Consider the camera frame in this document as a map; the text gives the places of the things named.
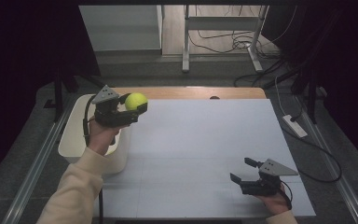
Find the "white tabletop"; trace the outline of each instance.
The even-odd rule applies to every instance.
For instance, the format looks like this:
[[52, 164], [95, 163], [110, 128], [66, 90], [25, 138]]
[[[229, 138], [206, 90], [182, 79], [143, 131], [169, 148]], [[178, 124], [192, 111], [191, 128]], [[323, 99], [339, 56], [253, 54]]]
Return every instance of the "white tabletop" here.
[[[296, 170], [268, 99], [149, 100], [131, 125], [124, 170], [105, 175], [103, 207], [116, 218], [268, 217], [229, 174], [256, 181], [244, 163], [270, 158]], [[295, 216], [315, 216], [301, 178], [282, 176], [294, 194]], [[98, 200], [94, 206], [98, 216]]]

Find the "human hand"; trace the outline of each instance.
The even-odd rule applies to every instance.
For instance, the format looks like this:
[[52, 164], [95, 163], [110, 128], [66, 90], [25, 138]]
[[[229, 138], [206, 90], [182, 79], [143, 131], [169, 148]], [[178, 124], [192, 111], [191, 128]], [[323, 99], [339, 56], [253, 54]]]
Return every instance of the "human hand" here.
[[[283, 184], [281, 184], [281, 190], [284, 192]], [[287, 202], [280, 193], [276, 193], [275, 195], [271, 196], [255, 195], [255, 197], [260, 199], [270, 211], [270, 213], [274, 216], [289, 211], [289, 208], [287, 207]]]
[[99, 124], [94, 117], [89, 120], [89, 145], [88, 147], [96, 153], [104, 156], [113, 139], [120, 129], [128, 127], [124, 125], [116, 128], [108, 128]]

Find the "power strip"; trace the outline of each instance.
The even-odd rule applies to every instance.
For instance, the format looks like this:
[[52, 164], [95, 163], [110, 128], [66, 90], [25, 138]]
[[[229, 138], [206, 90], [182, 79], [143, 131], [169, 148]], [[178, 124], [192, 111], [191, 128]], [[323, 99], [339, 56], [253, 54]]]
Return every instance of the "power strip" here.
[[298, 137], [305, 137], [308, 134], [301, 128], [297, 121], [291, 121], [292, 116], [286, 115], [282, 117], [286, 124], [297, 134]]

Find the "white bucket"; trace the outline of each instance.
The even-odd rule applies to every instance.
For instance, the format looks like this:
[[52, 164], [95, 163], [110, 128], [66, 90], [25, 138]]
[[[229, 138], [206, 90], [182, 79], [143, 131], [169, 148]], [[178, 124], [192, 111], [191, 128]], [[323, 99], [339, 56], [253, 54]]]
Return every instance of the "white bucket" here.
[[[92, 94], [79, 97], [69, 116], [62, 139], [58, 146], [61, 156], [66, 158], [70, 163], [77, 162], [83, 155], [86, 148], [86, 141], [83, 133], [83, 118], [87, 101]], [[94, 115], [95, 105], [89, 106], [89, 118]], [[124, 111], [124, 105], [118, 105], [119, 111]], [[127, 163], [128, 149], [131, 140], [131, 126], [121, 129], [116, 135], [116, 143], [110, 146], [105, 157], [110, 160], [109, 165], [104, 170], [104, 174], [116, 174], [122, 171]]]

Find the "tennis ball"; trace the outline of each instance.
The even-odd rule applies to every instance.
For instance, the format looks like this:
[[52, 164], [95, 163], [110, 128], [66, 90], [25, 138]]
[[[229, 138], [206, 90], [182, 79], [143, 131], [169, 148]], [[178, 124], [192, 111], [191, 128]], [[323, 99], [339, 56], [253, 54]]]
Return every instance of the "tennis ball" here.
[[147, 98], [140, 92], [131, 93], [126, 99], [126, 109], [135, 110], [139, 105], [147, 103]]

